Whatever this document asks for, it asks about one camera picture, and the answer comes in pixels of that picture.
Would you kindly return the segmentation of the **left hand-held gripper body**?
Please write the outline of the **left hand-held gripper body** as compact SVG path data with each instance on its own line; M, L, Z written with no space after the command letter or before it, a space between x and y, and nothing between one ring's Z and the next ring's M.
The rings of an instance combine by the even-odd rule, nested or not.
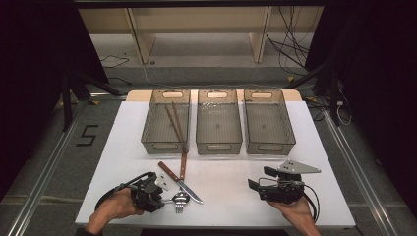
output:
M130 189L134 205L144 211L153 212L154 206L161 203L155 199L155 195L161 195L165 187L155 172L147 172L135 178Z

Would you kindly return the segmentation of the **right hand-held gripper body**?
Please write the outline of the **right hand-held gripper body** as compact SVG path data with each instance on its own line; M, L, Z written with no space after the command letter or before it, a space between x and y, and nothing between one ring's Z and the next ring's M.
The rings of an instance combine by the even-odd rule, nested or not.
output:
M322 170L296 160L287 159L278 167L277 177L260 178L260 198L263 201L291 204L300 200L307 185L302 180L303 174L321 173Z

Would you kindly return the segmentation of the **wooden-handled table knife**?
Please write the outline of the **wooden-handled table knife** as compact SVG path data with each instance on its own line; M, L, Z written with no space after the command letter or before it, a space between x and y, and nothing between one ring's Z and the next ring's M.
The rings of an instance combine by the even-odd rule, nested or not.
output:
M199 204L203 204L203 200L185 184L184 180L181 180L163 161L158 163L158 166L180 187L180 190L185 192L191 199Z

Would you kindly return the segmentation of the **wooden-handled fork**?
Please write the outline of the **wooden-handled fork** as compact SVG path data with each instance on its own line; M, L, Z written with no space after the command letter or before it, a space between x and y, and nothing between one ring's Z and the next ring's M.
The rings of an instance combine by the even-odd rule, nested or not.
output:
M186 163L187 163L187 153L183 153L181 157L181 169L180 169L180 179L185 178L186 173ZM175 205L175 212L182 213L185 205Z

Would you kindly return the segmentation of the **smoky clear plastic bin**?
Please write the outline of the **smoky clear plastic bin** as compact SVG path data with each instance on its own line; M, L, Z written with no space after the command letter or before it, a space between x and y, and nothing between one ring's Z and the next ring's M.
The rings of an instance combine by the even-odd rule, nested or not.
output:
M236 89L198 91L199 155L239 154L243 143Z
M248 154L288 155L296 144L280 89L244 91Z
M188 148L191 91L189 89L158 89L151 94L149 110L141 138L141 142L148 154L183 152L183 145L178 141L164 108L167 105L171 114L174 114L172 101L176 103L183 137Z

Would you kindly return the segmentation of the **person's right hand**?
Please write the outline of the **person's right hand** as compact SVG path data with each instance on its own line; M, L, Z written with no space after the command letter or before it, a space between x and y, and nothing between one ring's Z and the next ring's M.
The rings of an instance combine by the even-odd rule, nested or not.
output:
M305 197L291 204L278 202L268 202L268 204L278 209L295 228L304 229L315 225L309 203Z

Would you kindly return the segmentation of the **person's left hand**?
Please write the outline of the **person's left hand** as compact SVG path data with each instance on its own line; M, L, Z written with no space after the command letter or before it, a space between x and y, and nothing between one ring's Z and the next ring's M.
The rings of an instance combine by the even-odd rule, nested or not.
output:
M142 215L144 211L137 208L131 197L130 189L123 189L105 200L94 212L100 219L110 221L112 219L125 218L130 215Z

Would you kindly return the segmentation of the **white table sheet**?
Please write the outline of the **white table sheet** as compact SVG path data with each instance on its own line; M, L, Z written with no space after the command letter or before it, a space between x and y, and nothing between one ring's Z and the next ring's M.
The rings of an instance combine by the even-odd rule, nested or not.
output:
M107 143L90 182L84 202L76 218L85 224L98 199L109 189L148 171L159 173L160 161L177 172L180 156L149 155L141 144L141 136L149 105L143 101L125 101L120 105ZM289 101L287 109L296 138L288 157L321 171L305 174L302 180L314 191L311 199L320 201L317 225L321 228L351 228L353 216L335 179L318 132L303 101ZM144 228L283 228L289 223L259 194L248 187L250 179L258 180L264 168L278 167L281 156L238 155L199 156L195 132L190 132L185 183L203 200L189 201L177 213L168 204L153 213L119 219L121 225Z

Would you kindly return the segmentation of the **black metal stand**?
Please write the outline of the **black metal stand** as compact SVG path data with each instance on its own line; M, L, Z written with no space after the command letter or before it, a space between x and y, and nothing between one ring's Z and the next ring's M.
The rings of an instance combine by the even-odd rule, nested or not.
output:
M324 95L326 92L330 96L330 118L336 126L340 125L337 115L337 77L334 66L331 62L325 61L322 65L309 72L307 75L302 76L299 80L290 83L284 89L296 89L299 86L309 82L311 79L316 78L317 81L314 84L313 92L315 95Z

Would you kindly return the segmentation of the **black tripod stand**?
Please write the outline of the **black tripod stand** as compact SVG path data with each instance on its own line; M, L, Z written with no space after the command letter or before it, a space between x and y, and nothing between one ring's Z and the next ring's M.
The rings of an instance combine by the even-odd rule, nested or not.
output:
M91 93L87 89L86 84L92 84L115 96L122 95L121 91L112 88L108 83L96 79L84 72L77 70L68 71L61 79L62 101L64 107L64 132L70 128L73 122L71 95L73 94L81 101L88 100L91 97Z

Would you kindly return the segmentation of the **light wooden shelf unit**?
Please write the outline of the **light wooden shelf unit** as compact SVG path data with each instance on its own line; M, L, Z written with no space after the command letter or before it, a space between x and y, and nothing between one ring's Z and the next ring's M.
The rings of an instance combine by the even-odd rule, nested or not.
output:
M316 30L324 8L319 7L185 7L82 9L90 34L128 34L139 62L149 60L159 33L246 33L254 61L263 59L267 34Z

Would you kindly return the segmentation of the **aluminium floor rail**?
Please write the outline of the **aluminium floor rail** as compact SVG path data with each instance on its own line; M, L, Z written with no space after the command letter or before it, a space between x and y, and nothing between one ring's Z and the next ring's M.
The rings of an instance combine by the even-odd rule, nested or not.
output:
M377 225L379 226L383 236L398 236L398 232L395 229L393 221L390 219L388 212L383 205L383 202L380 200L376 191L373 189L371 182L369 181L365 171L360 166L356 155L354 154L341 129L333 123L328 111L324 112L324 116L328 128L331 131L332 136L342 153L346 165L352 173L360 193L364 198Z
M80 116L86 109L88 103L86 101L80 101L75 106L74 115L72 116L73 121L66 128L65 131L59 132L59 138L53 148L53 151L47 158L42 171L36 178L36 182L30 189L30 193L22 198L22 207L17 212L16 217L11 223L6 236L23 236L30 223L30 220L41 201L41 198L55 172L59 161L61 160L63 153L68 146L68 143L76 129Z

